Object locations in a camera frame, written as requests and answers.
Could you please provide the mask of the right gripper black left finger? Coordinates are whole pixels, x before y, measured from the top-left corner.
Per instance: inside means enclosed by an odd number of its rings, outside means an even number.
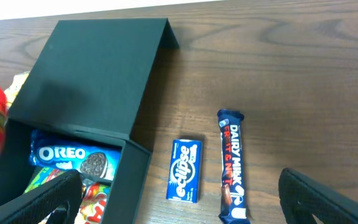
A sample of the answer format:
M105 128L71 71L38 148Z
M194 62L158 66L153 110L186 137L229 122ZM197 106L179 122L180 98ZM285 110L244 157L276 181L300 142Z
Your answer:
M74 223L82 202L82 179L67 171L0 206L1 223Z

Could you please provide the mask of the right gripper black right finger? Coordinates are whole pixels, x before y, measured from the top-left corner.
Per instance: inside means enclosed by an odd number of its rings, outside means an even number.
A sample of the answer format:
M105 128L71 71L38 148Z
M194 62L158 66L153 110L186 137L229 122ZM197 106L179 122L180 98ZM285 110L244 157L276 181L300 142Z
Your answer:
M294 169L282 170L278 191L287 223L358 223L357 202Z

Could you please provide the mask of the green Haribo gummy bag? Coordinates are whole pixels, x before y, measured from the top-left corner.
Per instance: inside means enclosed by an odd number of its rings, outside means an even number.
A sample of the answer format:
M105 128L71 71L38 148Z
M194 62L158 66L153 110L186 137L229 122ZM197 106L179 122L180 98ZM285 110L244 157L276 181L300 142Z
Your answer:
M49 167L41 168L41 170L32 178L24 193L39 187L63 173L64 171L59 169ZM100 223L107 204L110 186L92 181L83 176L81 179L83 198L74 224Z

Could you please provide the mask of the blue Oreo cookie pack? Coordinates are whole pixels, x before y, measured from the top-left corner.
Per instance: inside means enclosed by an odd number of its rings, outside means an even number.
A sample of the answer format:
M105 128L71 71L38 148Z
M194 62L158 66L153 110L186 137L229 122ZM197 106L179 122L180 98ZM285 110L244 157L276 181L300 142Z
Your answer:
M55 134L33 130L29 161L35 166L78 172L112 181L119 165L121 150L83 144Z

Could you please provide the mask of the Dairy Milk chocolate bar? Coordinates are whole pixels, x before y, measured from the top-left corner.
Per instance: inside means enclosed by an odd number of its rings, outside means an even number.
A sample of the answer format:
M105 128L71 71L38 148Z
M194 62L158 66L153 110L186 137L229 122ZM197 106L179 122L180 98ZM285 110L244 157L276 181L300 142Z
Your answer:
M223 223L249 223L241 139L244 115L239 111L222 109L217 116L222 155L219 219Z

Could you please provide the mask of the blue Eclipse mint box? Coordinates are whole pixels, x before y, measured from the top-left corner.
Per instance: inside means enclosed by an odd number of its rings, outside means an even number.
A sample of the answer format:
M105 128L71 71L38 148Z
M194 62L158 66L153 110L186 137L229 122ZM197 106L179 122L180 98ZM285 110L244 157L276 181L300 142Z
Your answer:
M202 142L175 139L172 146L166 199L197 203L199 199Z

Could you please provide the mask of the dark green hinged box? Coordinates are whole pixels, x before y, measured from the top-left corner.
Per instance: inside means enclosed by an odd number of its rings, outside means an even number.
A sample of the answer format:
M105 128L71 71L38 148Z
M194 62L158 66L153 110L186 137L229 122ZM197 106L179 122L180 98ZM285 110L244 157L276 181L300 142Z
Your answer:
M25 194L33 130L119 148L102 223L133 223L151 153L131 134L159 49L178 47L168 19L60 21L9 109L0 206Z

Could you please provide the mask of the yellow candy bag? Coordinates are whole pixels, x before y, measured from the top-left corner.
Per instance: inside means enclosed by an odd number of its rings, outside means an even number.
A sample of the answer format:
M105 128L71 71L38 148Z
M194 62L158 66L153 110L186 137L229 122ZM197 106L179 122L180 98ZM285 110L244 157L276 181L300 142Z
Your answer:
M11 107L13 104L18 92L20 91L22 85L26 81L27 77L29 76L29 71L14 75L13 81L9 88L4 90L4 94L7 98L6 106L8 108Z

